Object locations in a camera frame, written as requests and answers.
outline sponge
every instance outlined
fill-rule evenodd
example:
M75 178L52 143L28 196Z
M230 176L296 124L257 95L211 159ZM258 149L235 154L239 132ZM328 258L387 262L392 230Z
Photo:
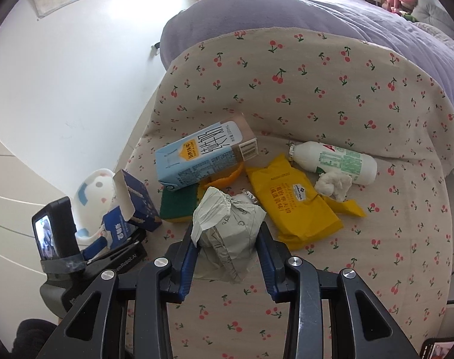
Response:
M186 223L192 220L197 207L198 188L198 183L179 190L164 188L160 202L160 218L169 223Z

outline cherry print fabric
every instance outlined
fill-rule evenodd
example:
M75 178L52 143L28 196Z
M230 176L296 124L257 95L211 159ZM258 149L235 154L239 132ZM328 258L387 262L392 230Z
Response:
M290 143L305 141L374 156L375 182L353 185L347 195L367 217L341 216L342 230L295 253L322 270L354 268L420 349L441 324L451 273L444 178L454 167L454 109L442 88L389 49L299 28L239 31L197 44L172 62L126 167L157 208L154 151L233 112L242 112L258 137L259 156L249 165L266 166ZM246 175L224 191L244 187L251 189ZM163 223L149 234L149 259L180 241L186 226ZM288 306L272 302L258 262L237 285L194 280L186 301L168 311L175 358L283 355ZM132 346L133 306L129 315ZM329 326L324 307L326 358Z

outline gray tape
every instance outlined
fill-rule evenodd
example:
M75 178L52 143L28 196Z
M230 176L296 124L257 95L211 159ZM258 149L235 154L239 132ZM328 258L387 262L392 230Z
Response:
M82 254L67 256L60 259L41 260L42 270L46 274L71 274L86 268Z

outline barcode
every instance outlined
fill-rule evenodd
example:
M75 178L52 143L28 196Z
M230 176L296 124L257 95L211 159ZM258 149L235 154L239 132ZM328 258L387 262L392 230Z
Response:
M239 144L238 147L240 148L240 152L242 153L244 161L248 161L249 159L252 159L254 156L257 156L259 154L256 138Z

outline crumpled white paper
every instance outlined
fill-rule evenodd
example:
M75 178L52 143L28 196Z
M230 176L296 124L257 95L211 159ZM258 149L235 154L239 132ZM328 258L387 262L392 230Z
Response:
M338 202L345 201L348 189L351 187L351 177L340 171L329 171L319 176L315 190L323 196L333 198Z
M192 241L202 247L194 277L241 282L255 258L265 215L258 205L208 188L193 214Z

